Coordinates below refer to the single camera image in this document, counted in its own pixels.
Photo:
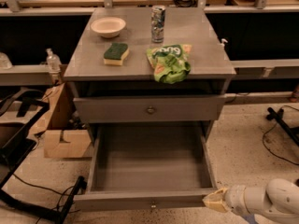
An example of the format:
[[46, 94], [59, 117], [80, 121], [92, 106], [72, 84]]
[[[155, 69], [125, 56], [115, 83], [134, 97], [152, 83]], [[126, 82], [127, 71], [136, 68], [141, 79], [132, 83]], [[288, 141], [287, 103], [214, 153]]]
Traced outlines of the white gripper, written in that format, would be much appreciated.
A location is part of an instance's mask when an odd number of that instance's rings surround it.
[[207, 208], [217, 212], [227, 213], [228, 209], [221, 201], [224, 199], [230, 210], [238, 215], [244, 216], [247, 213], [247, 208], [244, 201], [244, 193], [246, 187], [244, 185], [235, 185], [230, 188], [221, 188], [204, 198], [204, 204]]

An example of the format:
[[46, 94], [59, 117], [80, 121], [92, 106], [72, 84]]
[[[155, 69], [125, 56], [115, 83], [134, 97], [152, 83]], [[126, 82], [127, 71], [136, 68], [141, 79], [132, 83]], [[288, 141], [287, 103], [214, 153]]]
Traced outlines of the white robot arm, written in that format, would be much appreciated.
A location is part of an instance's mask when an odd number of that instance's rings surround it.
[[218, 189], [203, 203], [221, 213], [260, 215], [278, 224], [299, 224], [299, 187], [281, 178], [269, 181], [265, 187], [234, 185]]

